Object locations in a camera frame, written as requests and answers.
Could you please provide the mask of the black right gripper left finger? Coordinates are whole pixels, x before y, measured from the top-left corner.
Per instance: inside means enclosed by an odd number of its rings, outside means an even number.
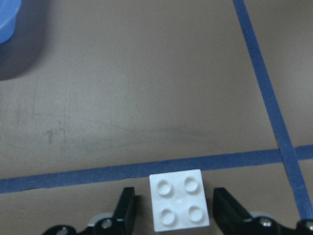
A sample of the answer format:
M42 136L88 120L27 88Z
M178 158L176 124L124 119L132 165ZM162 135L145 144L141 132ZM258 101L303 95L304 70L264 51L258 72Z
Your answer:
M131 235L135 222L135 189L123 188L113 213L113 220L121 235Z

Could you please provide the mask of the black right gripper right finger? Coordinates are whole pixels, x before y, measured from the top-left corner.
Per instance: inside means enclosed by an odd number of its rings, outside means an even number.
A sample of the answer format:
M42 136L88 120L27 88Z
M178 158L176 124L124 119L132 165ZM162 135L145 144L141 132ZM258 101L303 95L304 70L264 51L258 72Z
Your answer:
M213 218L224 235L247 235L252 215L223 187L213 190Z

